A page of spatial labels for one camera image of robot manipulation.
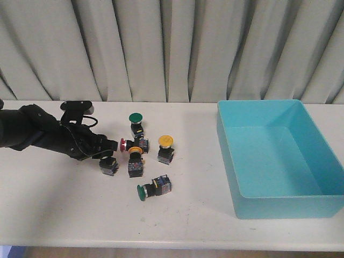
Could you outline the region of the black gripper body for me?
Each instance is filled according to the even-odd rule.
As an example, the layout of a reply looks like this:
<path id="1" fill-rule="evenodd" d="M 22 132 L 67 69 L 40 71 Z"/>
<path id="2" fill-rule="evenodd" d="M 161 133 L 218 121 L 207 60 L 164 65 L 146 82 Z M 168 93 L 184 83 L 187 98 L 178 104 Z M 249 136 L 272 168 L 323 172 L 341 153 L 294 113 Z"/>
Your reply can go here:
<path id="1" fill-rule="evenodd" d="M 97 134 L 86 126 L 63 126 L 57 131 L 46 132 L 40 138 L 40 148 L 66 154 L 79 161 L 96 153 Z"/>

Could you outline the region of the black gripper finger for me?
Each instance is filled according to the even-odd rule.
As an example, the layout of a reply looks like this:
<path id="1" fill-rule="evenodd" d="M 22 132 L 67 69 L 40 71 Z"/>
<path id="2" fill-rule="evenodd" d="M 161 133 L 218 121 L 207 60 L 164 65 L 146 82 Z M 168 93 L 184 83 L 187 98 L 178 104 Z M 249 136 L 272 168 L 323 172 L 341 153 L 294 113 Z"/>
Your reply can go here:
<path id="1" fill-rule="evenodd" d="M 112 150 L 104 150 L 102 152 L 96 153 L 92 156 L 93 159 L 106 159 L 107 157 L 111 157 L 113 155 Z"/>
<path id="2" fill-rule="evenodd" d="M 98 135 L 97 136 L 97 147 L 96 150 L 98 152 L 105 152 L 105 151 L 113 151 L 116 152 L 118 150 L 118 142 L 114 140 L 109 140 L 105 135 Z"/>

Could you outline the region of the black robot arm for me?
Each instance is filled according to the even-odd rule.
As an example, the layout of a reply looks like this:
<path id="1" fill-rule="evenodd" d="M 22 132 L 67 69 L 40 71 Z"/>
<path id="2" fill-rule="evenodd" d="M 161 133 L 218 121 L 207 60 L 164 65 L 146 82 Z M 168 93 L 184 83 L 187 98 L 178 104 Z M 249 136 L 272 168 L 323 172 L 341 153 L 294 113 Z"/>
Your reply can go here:
<path id="1" fill-rule="evenodd" d="M 82 123 L 94 111 L 91 101 L 65 101 L 60 108 L 64 112 L 60 120 L 36 104 L 18 110 L 1 108 L 1 147 L 22 151 L 36 146 L 77 160 L 113 155 L 118 143 Z"/>

